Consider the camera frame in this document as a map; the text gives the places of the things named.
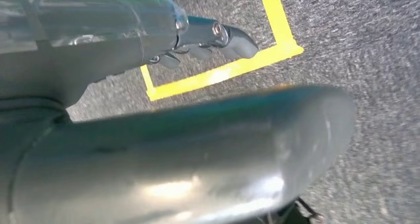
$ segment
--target gray carpet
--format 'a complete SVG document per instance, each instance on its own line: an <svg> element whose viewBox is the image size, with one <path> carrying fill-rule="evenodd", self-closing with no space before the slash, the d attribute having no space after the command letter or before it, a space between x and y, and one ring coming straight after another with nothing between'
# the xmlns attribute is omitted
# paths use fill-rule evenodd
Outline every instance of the gray carpet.
<svg viewBox="0 0 420 224"><path fill-rule="evenodd" d="M273 45L261 0L175 0L190 14L244 28ZM151 103L138 69L91 85L69 109L88 120L210 100L280 83L341 86L358 104L349 150L304 194L336 224L420 223L420 0L282 0L305 52L195 92ZM151 69L156 84L224 64Z"/></svg>

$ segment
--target yellow tape square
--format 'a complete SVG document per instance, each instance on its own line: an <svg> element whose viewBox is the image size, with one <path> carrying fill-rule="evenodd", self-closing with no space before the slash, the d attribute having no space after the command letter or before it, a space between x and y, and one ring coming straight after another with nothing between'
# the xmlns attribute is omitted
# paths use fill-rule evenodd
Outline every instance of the yellow tape square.
<svg viewBox="0 0 420 224"><path fill-rule="evenodd" d="M140 67L151 101L183 94L220 83L238 75L274 64L301 54L303 48L293 38L281 0L262 0L276 45L259 51L251 59L239 59L185 79L154 87L146 65Z"/></svg>

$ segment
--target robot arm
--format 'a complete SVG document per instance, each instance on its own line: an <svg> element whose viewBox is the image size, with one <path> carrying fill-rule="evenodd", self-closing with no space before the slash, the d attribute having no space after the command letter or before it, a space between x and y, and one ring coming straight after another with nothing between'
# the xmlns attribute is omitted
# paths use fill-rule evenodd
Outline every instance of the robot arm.
<svg viewBox="0 0 420 224"><path fill-rule="evenodd" d="M43 97L69 107L89 83L172 53L229 58L258 51L243 31L187 16L172 0L0 0L0 99Z"/></svg>

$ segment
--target screw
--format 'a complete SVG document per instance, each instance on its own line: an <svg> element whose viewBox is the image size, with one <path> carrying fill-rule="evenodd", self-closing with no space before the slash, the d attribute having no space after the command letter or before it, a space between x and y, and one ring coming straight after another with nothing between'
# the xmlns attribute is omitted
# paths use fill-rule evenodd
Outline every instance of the screw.
<svg viewBox="0 0 420 224"><path fill-rule="evenodd" d="M213 29L213 34L215 36L220 36L221 35L221 33L222 33L222 25L219 22L215 22L213 24L213 28L212 29Z"/></svg>
<svg viewBox="0 0 420 224"><path fill-rule="evenodd" d="M159 62L159 60L160 60L160 56L154 56L154 57L150 60L150 63L155 64L155 63L158 63L158 62Z"/></svg>

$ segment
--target curved gray plastic part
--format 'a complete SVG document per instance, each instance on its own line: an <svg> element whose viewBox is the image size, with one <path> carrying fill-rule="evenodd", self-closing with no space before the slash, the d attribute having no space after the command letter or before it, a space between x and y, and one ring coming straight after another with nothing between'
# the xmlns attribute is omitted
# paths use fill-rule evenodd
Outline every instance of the curved gray plastic part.
<svg viewBox="0 0 420 224"><path fill-rule="evenodd" d="M168 69L177 69L181 62L174 55L166 53L160 56L159 64L165 66Z"/></svg>
<svg viewBox="0 0 420 224"><path fill-rule="evenodd" d="M224 224L288 204L345 150L352 99L301 87L0 129L0 223Z"/></svg>
<svg viewBox="0 0 420 224"><path fill-rule="evenodd" d="M230 31L229 44L220 51L229 59L252 58L258 52L258 46L244 31L230 26L225 26Z"/></svg>
<svg viewBox="0 0 420 224"><path fill-rule="evenodd" d="M192 57L195 57L197 59L209 59L212 55L212 52L210 49L207 48L201 48L201 47L191 47L189 54Z"/></svg>

